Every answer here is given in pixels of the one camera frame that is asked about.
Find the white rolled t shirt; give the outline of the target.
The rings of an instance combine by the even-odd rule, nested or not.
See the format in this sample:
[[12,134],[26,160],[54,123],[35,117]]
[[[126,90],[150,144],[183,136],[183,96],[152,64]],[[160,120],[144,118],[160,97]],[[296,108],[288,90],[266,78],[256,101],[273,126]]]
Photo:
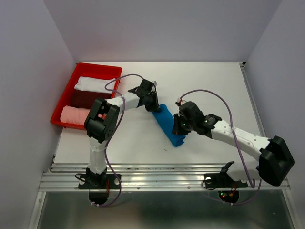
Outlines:
[[78,79],[78,82],[75,84],[74,89],[79,91],[110,94],[111,91],[106,90],[105,86],[108,85],[107,88],[113,90],[115,84],[116,82],[114,81],[114,79],[103,80],[81,76]]

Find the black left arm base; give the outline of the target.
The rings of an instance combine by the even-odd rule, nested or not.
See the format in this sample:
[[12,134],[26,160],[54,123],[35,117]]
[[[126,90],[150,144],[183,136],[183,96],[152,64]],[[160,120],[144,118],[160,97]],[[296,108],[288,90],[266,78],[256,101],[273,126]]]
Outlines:
[[75,178],[78,180],[80,190],[119,190],[120,184],[114,174],[104,174],[101,178],[90,179],[86,174],[77,173]]

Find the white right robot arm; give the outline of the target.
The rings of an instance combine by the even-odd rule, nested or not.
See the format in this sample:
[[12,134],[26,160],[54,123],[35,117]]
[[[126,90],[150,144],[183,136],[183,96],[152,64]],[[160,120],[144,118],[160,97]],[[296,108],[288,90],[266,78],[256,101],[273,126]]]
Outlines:
[[253,179],[261,179],[278,187],[295,164],[283,138],[257,136],[233,127],[214,114],[204,115],[194,102],[178,101],[176,104],[179,112],[174,115],[174,135],[187,135],[195,131],[199,135],[234,146],[253,158],[250,162],[228,162],[219,174],[211,178],[215,188]]

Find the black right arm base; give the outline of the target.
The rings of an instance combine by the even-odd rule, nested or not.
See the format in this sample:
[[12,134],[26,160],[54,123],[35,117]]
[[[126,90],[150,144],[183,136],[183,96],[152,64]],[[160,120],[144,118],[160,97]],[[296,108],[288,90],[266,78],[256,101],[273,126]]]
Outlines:
[[247,188],[247,183],[233,181],[227,174],[228,169],[233,163],[234,161],[228,162],[221,168],[219,173],[205,174],[201,186],[207,190],[215,190],[218,188]]

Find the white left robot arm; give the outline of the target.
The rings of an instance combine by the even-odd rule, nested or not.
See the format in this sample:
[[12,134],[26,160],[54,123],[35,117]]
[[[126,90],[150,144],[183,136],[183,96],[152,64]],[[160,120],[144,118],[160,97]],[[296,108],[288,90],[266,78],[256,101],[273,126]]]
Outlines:
[[90,142],[86,175],[90,176],[89,181],[94,187],[101,188],[106,183],[107,165],[104,151],[116,131],[118,118],[122,117],[123,112],[141,106],[148,112],[160,112],[156,85],[156,82],[143,79],[138,87],[128,90],[123,95],[94,101],[84,123]]

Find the aluminium frame rail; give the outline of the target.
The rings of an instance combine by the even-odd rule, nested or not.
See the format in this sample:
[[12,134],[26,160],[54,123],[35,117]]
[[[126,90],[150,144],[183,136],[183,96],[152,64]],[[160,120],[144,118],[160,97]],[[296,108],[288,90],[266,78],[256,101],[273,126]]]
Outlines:
[[[78,191],[75,174],[84,173],[86,164],[54,163],[41,176],[39,191]],[[204,176],[218,173],[222,164],[113,164],[122,176],[123,192],[201,191]]]

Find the red plastic tray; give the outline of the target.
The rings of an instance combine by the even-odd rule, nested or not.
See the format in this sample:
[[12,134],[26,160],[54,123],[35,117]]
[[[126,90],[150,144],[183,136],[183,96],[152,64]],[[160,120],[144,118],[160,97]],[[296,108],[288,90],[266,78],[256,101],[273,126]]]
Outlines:
[[64,128],[84,130],[83,125],[69,124],[60,121],[60,116],[63,108],[67,105],[70,105],[70,98],[74,92],[74,86],[78,82],[78,79],[81,76],[84,76],[84,77],[90,77],[101,80],[111,80],[114,78],[118,79],[121,76],[121,73],[122,73],[122,68],[119,66],[93,64],[93,63],[85,63],[85,62],[77,63],[57,103],[57,106],[55,107],[50,122],[54,125],[62,126]]

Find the pink rolled t shirt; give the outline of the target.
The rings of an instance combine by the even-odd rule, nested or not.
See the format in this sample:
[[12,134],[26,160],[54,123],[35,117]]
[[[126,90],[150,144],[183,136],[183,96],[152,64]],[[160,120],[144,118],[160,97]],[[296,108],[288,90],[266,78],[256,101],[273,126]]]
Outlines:
[[83,126],[89,112],[89,109],[65,106],[60,115],[60,121]]

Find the maroon rolled t shirt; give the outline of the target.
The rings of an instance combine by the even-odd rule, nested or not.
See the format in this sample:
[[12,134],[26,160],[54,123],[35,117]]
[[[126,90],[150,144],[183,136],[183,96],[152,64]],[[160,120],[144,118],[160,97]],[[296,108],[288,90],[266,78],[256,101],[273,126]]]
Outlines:
[[75,108],[91,109],[96,99],[111,99],[111,96],[112,93],[74,90],[70,98],[70,106]]

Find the blue t shirt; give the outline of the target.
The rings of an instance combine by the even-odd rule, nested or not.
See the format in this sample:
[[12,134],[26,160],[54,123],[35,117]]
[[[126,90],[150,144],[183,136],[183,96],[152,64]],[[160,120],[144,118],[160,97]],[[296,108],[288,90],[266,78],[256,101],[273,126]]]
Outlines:
[[174,147],[179,147],[184,143],[185,135],[174,135],[172,134],[174,126],[174,117],[167,108],[165,104],[160,105],[159,112],[152,112],[154,118],[156,119],[158,125],[165,133],[166,137],[169,139]]

